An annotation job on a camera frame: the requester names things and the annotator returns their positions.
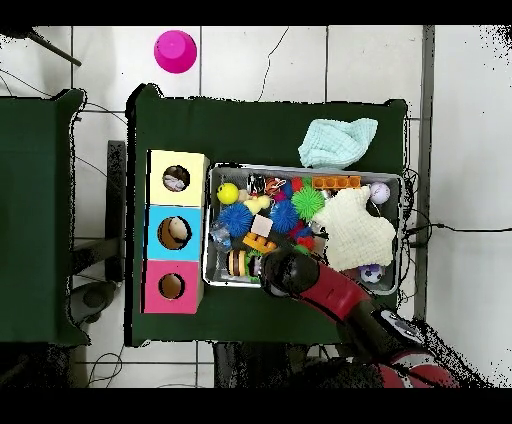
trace green table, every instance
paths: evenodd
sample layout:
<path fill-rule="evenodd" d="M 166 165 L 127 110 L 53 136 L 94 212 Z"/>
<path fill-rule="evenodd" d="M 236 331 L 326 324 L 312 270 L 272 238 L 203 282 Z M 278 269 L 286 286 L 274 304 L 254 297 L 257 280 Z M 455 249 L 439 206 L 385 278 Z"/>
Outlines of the green table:
<path fill-rule="evenodd" d="M 0 98 L 0 342 L 78 345 L 68 319 L 74 172 L 70 125 L 84 93 Z"/>
<path fill-rule="evenodd" d="M 195 315 L 141 314 L 140 275 L 144 217 L 145 161 L 148 149 L 198 152 L 211 162 L 233 161 L 300 167 L 297 148 L 314 119 L 353 121 L 373 118 L 377 134 L 363 158 L 349 169 L 401 174 L 403 100 L 384 105 L 361 103 L 250 103 L 205 98 L 166 99 L 152 85 L 139 86 L 127 102 L 127 299 L 125 339 L 220 340 L 336 343 L 335 325 L 315 309 L 262 290 L 205 285 Z M 135 184 L 135 193 L 130 185 Z M 380 298 L 390 306 L 396 296 Z"/>

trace light blue cloth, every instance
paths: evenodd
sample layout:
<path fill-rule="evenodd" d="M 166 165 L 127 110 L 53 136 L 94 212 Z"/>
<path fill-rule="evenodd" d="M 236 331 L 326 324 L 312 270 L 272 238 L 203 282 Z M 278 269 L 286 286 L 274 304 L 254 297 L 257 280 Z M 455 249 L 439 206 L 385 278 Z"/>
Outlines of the light blue cloth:
<path fill-rule="evenodd" d="M 315 119 L 299 147 L 302 166 L 344 169 L 357 162 L 368 150 L 377 125 L 368 118 L 354 122 Z"/>

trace orange block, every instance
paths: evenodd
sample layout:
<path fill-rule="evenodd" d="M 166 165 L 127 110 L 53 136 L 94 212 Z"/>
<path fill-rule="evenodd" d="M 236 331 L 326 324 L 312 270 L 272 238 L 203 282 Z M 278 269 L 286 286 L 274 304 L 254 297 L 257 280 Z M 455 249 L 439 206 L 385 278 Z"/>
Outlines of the orange block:
<path fill-rule="evenodd" d="M 313 188 L 317 190 L 339 190 L 342 188 L 360 188 L 361 177 L 351 175 L 349 177 L 342 175 L 325 175 L 323 177 L 313 177 Z"/>
<path fill-rule="evenodd" d="M 265 237 L 258 236 L 254 233 L 247 233 L 244 237 L 243 242 L 253 249 L 256 249 L 261 253 L 268 253 L 274 250 L 277 245 L 272 241 L 267 241 Z"/>

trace metal tray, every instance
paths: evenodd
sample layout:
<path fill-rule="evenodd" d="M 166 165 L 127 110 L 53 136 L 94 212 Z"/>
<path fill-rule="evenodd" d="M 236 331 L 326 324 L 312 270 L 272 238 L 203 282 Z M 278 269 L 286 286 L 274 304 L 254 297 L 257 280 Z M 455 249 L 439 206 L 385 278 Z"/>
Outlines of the metal tray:
<path fill-rule="evenodd" d="M 383 205 L 378 206 L 380 216 L 388 219 L 395 229 L 397 235 L 393 241 L 393 262 L 386 267 L 386 273 L 377 284 L 364 283 L 371 292 L 377 295 L 392 294 L 399 285 L 400 275 L 400 250 L 402 248 L 402 204 L 403 204 L 403 179 L 394 174 L 375 174 L 370 172 L 350 172 L 340 171 L 339 169 L 309 169 L 309 168 L 285 168 L 270 167 L 264 165 L 237 165 L 233 164 L 214 164 L 208 172 L 206 195 L 210 198 L 205 211 L 205 237 L 203 246 L 203 279 L 206 283 L 214 286 L 226 287 L 247 287 L 259 288 L 258 283 L 251 282 L 247 277 L 232 277 L 226 270 L 226 253 L 217 251 L 211 237 L 209 229 L 211 224 L 218 217 L 223 205 L 216 196 L 217 188 L 220 184 L 230 182 L 238 187 L 245 187 L 247 177 L 250 174 L 260 174 L 268 177 L 277 177 L 290 179 L 293 177 L 313 177 L 317 175 L 359 175 L 361 185 L 371 184 L 373 182 L 386 183 L 390 189 L 390 198 Z M 368 211 L 376 214 L 374 206 Z M 232 239 L 233 249 L 246 249 L 247 246 L 242 243 L 243 237 Z M 271 232 L 269 240 L 274 241 L 278 246 L 283 243 L 289 243 L 289 238 L 285 235 L 279 235 Z"/>

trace pink box section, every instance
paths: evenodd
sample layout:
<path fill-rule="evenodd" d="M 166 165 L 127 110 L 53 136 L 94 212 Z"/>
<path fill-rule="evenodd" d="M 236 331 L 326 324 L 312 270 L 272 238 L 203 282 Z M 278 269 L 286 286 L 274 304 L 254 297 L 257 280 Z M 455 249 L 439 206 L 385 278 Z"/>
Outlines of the pink box section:
<path fill-rule="evenodd" d="M 199 266 L 197 261 L 148 260 L 143 312 L 147 314 L 195 314 Z M 185 290 L 178 299 L 167 299 L 160 294 L 158 282 L 166 274 L 179 274 L 185 281 Z"/>

